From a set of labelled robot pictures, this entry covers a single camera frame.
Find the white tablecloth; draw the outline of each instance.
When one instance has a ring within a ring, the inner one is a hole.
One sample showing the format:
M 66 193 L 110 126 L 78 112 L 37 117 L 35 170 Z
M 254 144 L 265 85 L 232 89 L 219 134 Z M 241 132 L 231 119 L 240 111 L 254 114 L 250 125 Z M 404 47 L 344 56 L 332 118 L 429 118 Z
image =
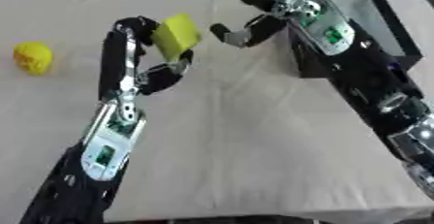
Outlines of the white tablecloth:
M 434 11 L 388 0 L 426 56 L 411 75 L 434 102 Z M 141 98 L 148 125 L 107 220 L 284 214 L 391 223 L 433 202 L 326 80 L 301 80 L 281 33 L 250 49 L 207 29 L 257 11 L 236 0 L 0 0 L 0 222 L 17 223 L 95 110 L 101 44 L 113 22 L 189 13 L 203 32 L 176 87 Z M 51 72 L 30 77 L 16 43 L 45 41 Z M 157 61 L 153 49 L 144 58 Z

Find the wrinkled cloth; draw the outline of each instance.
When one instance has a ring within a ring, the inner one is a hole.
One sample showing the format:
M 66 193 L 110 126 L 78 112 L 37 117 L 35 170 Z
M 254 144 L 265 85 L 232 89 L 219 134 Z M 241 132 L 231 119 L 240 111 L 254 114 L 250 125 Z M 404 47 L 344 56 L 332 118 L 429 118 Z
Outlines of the wrinkled cloth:
M 410 73 L 434 102 L 434 11 L 424 0 L 388 1 L 425 55 Z M 111 25 L 178 13 L 191 15 L 203 41 L 179 84 L 138 99 L 148 122 L 108 221 L 283 214 L 392 223 L 434 207 L 326 80 L 297 77 L 285 31 L 249 49 L 207 31 L 258 13 L 237 0 L 0 0 L 0 9 L 1 223 L 17 223 L 90 122 Z M 54 50 L 46 76 L 14 64 L 14 45 L 32 40 Z M 142 66 L 159 61 L 151 48 Z

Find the yellow toy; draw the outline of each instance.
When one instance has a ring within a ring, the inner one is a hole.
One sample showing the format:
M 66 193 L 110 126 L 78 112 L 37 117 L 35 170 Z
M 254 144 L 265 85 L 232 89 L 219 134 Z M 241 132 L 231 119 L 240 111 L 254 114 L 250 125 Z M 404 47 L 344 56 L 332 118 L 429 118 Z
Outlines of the yellow toy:
M 14 60 L 27 73 L 42 75 L 51 64 L 52 51 L 40 42 L 24 42 L 14 47 Z

